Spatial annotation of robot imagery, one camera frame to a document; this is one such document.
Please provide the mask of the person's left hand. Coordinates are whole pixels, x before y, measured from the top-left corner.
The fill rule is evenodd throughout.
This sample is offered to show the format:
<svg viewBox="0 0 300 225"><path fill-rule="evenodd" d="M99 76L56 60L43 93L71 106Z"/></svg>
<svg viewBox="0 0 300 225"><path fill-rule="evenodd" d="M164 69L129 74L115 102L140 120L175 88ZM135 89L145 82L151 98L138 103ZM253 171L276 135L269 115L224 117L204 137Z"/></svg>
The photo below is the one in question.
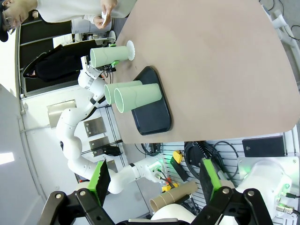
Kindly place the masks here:
<svg viewBox="0 0 300 225"><path fill-rule="evenodd" d="M110 15L111 11L117 6L117 0L101 0L101 9L105 15Z"/></svg>

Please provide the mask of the person's right hand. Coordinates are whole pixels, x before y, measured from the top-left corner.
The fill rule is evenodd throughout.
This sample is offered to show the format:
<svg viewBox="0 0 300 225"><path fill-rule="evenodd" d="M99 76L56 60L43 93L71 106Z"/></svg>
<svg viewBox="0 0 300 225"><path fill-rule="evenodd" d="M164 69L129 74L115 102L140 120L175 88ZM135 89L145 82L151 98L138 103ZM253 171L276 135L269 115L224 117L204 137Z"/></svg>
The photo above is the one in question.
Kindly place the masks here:
<svg viewBox="0 0 300 225"><path fill-rule="evenodd" d="M103 19L102 17L100 16L96 16L94 17L93 19L93 22L95 24L95 26L98 28L98 29L103 29L105 28L111 21L111 17L110 16L107 16L106 19Z"/></svg>

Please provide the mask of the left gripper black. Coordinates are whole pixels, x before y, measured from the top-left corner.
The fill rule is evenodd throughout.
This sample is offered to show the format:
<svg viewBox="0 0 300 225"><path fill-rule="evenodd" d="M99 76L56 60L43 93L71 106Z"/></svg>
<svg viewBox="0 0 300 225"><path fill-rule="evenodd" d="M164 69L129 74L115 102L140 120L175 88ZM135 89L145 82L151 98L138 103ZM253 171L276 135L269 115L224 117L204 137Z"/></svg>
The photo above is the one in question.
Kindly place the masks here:
<svg viewBox="0 0 300 225"><path fill-rule="evenodd" d="M116 47L116 40L114 39L108 39L103 41L103 47ZM108 70L116 70L116 66L120 63L119 60L116 60L110 64L107 64L107 66L99 67L99 70L103 73L107 73Z"/></svg>

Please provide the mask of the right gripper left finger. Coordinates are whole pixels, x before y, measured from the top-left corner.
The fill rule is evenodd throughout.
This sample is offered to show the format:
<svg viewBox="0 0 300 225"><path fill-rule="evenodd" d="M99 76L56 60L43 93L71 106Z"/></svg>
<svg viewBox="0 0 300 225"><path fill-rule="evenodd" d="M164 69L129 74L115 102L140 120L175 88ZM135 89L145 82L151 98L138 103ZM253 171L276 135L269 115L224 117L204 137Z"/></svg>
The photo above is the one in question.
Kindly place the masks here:
<svg viewBox="0 0 300 225"><path fill-rule="evenodd" d="M42 225L73 225L77 218L86 218L90 225L113 225L103 208L111 178L106 161L99 162L88 186L67 195L52 192L41 214Z"/></svg>

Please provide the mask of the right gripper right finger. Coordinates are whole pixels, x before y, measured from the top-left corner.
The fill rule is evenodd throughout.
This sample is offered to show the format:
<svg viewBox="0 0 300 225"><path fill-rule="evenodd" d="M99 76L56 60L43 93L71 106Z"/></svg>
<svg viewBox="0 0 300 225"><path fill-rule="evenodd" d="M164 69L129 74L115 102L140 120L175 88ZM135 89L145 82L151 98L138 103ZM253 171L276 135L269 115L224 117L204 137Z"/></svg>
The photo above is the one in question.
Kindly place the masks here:
<svg viewBox="0 0 300 225"><path fill-rule="evenodd" d="M194 219L195 225L273 224L260 191L248 188L240 193L222 185L210 159L202 159L199 181L206 206Z"/></svg>

